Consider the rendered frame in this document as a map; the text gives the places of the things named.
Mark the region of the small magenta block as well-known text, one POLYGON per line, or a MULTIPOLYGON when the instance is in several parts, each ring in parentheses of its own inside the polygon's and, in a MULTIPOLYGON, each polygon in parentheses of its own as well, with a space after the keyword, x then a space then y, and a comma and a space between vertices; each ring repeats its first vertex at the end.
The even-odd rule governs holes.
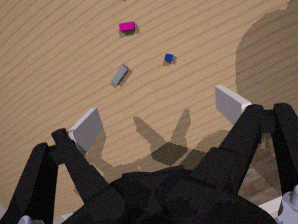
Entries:
POLYGON ((120 23, 119 27, 121 32, 135 30, 134 22, 120 23))

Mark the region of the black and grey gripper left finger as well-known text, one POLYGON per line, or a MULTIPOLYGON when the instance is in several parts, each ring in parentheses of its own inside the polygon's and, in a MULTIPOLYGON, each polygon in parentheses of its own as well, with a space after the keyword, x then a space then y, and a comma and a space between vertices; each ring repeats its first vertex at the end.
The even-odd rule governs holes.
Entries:
POLYGON ((84 157, 102 128, 97 107, 91 108, 68 131, 61 128, 51 133, 55 145, 36 145, 0 224, 53 224, 61 164, 65 164, 95 224, 130 224, 123 197, 84 157))

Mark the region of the grey rod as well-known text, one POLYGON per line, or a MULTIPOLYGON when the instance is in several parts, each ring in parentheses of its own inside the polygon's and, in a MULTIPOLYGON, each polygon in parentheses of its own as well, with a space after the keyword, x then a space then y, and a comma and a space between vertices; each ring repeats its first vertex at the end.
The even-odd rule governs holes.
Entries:
POLYGON ((119 83, 119 81, 122 79, 124 74, 127 72, 129 68, 126 67, 124 64, 120 67, 120 69, 117 71, 111 82, 113 82, 115 85, 119 83))

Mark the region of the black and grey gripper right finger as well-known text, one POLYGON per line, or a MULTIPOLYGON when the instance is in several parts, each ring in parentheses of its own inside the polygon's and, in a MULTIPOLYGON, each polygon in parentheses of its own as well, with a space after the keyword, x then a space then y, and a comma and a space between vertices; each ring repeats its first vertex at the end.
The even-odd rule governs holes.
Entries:
POLYGON ((298 116, 292 106, 277 103, 264 110, 223 85, 215 86, 215 98, 216 108, 233 127, 169 192, 171 224, 202 224, 223 187, 238 194, 262 133, 271 133, 283 196, 274 220, 298 224, 298 116))

